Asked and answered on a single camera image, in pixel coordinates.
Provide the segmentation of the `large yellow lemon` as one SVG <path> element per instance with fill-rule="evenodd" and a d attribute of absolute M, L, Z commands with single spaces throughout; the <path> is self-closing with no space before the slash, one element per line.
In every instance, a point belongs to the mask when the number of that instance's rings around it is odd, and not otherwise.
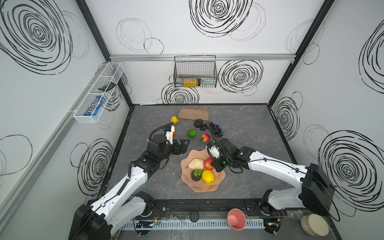
<path fill-rule="evenodd" d="M 202 179 L 206 184 L 212 184 L 215 181 L 214 173 L 210 170 L 204 170 L 202 172 Z"/>

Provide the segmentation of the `small yellow lemon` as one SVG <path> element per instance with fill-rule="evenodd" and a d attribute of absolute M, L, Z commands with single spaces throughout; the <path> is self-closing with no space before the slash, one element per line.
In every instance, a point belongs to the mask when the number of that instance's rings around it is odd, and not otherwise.
<path fill-rule="evenodd" d="M 172 123 L 177 124 L 179 121 L 180 120 L 176 116 L 171 117 L 171 122 Z"/>

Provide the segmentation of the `green fake lime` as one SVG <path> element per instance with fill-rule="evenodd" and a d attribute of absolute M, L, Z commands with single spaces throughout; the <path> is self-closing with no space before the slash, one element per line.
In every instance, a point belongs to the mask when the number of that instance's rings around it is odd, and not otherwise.
<path fill-rule="evenodd" d="M 194 138 L 197 134 L 197 131 L 196 130 L 189 130 L 188 131 L 188 137 L 189 138 Z"/>

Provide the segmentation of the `cream fake pear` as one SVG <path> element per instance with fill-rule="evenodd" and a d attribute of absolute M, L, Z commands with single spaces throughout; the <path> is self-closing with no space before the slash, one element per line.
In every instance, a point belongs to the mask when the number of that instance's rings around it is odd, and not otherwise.
<path fill-rule="evenodd" d="M 188 167 L 193 170 L 203 170 L 205 168 L 204 160 L 195 158 L 188 164 Z"/>

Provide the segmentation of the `pink wavy fruit bowl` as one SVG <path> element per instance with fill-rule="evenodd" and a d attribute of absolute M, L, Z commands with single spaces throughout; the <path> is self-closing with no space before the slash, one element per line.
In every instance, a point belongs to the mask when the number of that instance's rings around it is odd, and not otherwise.
<path fill-rule="evenodd" d="M 224 171 L 217 172 L 214 170 L 207 170 L 205 167 L 197 171 L 190 168 L 190 163 L 195 159 L 203 161 L 209 158 L 206 150 L 197 151 L 191 150 L 188 156 L 181 161 L 182 175 L 181 178 L 193 191 L 197 193 L 213 192 L 216 191 L 220 183 L 225 179 L 226 173 Z"/>

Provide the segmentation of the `dark fake avocado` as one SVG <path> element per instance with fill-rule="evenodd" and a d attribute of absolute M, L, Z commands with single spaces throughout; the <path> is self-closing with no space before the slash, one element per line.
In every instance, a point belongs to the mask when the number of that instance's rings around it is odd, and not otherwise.
<path fill-rule="evenodd" d="M 198 128 L 198 129 L 201 128 L 203 126 L 203 124 L 204 124 L 204 121 L 202 119 L 197 119 L 194 122 L 195 128 Z"/>

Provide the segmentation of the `green item in basket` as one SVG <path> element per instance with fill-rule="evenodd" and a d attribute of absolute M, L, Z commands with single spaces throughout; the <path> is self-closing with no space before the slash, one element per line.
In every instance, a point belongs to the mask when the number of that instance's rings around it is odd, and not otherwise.
<path fill-rule="evenodd" d="M 202 88 L 215 88 L 217 79 L 215 77 L 205 77 L 200 79 L 200 87 Z"/>

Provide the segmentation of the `pink cup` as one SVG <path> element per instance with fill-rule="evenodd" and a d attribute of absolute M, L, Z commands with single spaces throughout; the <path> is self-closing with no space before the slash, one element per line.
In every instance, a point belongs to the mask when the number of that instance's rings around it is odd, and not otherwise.
<path fill-rule="evenodd" d="M 236 231 L 241 231 L 247 224 L 247 219 L 243 211 L 240 209 L 232 209 L 227 215 L 229 226 Z"/>

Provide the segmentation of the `dark mangosteen green top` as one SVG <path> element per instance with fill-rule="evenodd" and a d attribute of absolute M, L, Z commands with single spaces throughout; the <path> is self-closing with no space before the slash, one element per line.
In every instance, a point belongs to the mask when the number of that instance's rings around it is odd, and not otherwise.
<path fill-rule="evenodd" d="M 195 182 L 200 181 L 202 178 L 202 170 L 195 169 L 191 172 L 191 179 Z"/>

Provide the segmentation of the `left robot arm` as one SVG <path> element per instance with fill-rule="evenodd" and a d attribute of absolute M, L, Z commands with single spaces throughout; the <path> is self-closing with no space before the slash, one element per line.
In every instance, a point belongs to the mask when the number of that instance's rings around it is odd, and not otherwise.
<path fill-rule="evenodd" d="M 81 205 L 75 211 L 69 239 L 109 240 L 128 221 L 150 215 L 153 197 L 136 190 L 162 168 L 161 161 L 185 154 L 189 144 L 190 140 L 170 141 L 165 135 L 150 137 L 147 149 L 131 162 L 120 182 L 91 205 Z"/>

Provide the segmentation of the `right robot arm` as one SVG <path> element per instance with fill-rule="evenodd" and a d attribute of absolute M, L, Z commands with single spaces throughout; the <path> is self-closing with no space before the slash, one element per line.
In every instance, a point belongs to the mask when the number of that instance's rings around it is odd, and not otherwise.
<path fill-rule="evenodd" d="M 329 215 L 335 187 L 320 166 L 287 163 L 249 147 L 239 149 L 226 138 L 208 142 L 206 149 L 218 172 L 225 168 L 252 170 L 291 185 L 290 189 L 266 190 L 259 202 L 264 215 L 274 216 L 285 209 L 298 208 L 323 217 Z"/>

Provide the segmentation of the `red fake bell pepper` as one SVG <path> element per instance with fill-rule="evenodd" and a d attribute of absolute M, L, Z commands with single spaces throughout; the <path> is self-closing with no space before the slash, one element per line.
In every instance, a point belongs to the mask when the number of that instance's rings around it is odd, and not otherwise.
<path fill-rule="evenodd" d="M 215 167 L 213 167 L 211 164 L 212 164 L 212 161 L 213 159 L 212 158 L 207 158 L 205 161 L 204 161 L 204 167 L 207 169 L 207 170 L 214 170 Z"/>

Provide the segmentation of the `beige stacked bowls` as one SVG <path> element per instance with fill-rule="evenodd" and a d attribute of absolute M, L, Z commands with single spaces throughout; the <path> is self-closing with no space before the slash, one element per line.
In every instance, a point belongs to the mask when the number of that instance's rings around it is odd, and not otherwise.
<path fill-rule="evenodd" d="M 325 237 L 329 233 L 329 226 L 323 217 L 311 214 L 305 215 L 300 220 L 302 229 L 313 237 Z"/>

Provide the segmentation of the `red green apple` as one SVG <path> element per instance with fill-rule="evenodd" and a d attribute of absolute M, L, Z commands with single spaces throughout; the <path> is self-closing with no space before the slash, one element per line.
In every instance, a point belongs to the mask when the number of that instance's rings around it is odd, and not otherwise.
<path fill-rule="evenodd" d="M 202 134 L 200 136 L 200 140 L 203 142 L 203 143 L 207 143 L 209 142 L 211 139 L 211 136 L 209 134 Z"/>

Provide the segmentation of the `brown woven mat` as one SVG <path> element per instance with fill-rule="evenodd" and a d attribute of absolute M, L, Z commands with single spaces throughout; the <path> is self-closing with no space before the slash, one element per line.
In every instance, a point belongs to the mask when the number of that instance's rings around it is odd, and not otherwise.
<path fill-rule="evenodd" d="M 179 110 L 179 119 L 208 121 L 210 119 L 209 108 L 181 108 Z"/>

